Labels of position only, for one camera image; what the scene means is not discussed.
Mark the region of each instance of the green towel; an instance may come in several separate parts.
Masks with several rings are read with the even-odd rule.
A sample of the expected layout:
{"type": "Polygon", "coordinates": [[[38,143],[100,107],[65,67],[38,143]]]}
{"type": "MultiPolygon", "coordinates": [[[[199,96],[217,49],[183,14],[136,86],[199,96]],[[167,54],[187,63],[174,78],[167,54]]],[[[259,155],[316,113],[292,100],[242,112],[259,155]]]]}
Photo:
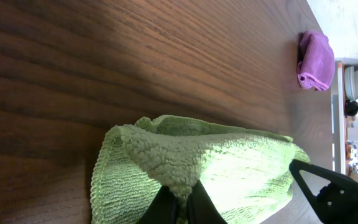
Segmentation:
{"type": "Polygon", "coordinates": [[[292,198],[292,138],[178,116],[106,133],[91,183],[93,223],[135,223],[161,185],[185,204],[199,179],[228,223],[260,223],[292,198]]]}

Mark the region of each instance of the wood grain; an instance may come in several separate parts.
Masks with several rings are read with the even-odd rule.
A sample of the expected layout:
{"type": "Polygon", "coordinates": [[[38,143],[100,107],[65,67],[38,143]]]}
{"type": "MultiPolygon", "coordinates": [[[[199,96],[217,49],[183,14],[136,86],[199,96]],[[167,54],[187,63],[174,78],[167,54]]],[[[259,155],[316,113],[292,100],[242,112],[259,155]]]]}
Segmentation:
{"type": "MultiPolygon", "coordinates": [[[[142,116],[286,134],[332,168],[330,94],[296,80],[308,29],[305,0],[0,0],[0,223],[89,223],[104,134],[142,116]]],[[[318,220],[295,186],[265,222],[318,220]]]]}

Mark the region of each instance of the purple towel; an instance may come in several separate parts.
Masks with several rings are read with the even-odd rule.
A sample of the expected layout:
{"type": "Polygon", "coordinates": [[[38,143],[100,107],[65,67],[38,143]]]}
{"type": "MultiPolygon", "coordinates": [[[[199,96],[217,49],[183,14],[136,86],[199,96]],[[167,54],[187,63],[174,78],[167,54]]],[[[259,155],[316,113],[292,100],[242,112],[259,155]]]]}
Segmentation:
{"type": "Polygon", "coordinates": [[[334,78],[334,52],[328,44],[328,37],[308,30],[300,42],[303,61],[298,64],[298,81],[303,89],[315,87],[324,91],[334,78]]]}

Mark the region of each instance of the wooden table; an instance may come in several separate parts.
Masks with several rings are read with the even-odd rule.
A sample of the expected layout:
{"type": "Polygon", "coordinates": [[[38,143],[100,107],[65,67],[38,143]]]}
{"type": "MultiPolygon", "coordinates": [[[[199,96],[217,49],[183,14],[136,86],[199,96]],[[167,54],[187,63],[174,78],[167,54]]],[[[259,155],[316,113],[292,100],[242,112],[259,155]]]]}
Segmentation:
{"type": "MultiPolygon", "coordinates": [[[[308,29],[306,0],[0,0],[0,223],[89,223],[104,134],[142,116],[289,135],[332,168],[329,91],[296,79],[308,29]]],[[[306,222],[296,185],[265,221],[306,222]]]]}

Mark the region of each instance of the microfiber towel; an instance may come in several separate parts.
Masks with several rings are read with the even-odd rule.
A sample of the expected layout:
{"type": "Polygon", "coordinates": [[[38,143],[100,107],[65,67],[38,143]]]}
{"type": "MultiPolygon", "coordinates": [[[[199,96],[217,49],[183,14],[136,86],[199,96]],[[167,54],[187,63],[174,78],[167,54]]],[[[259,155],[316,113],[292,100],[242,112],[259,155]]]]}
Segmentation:
{"type": "Polygon", "coordinates": [[[303,89],[329,89],[334,78],[334,52],[328,37],[315,31],[306,31],[300,42],[303,61],[298,64],[298,81],[303,89]]]}
{"type": "Polygon", "coordinates": [[[292,197],[292,138],[164,115],[106,133],[91,182],[93,223],[135,223],[161,185],[185,204],[199,179],[228,223],[260,223],[292,197]]]}

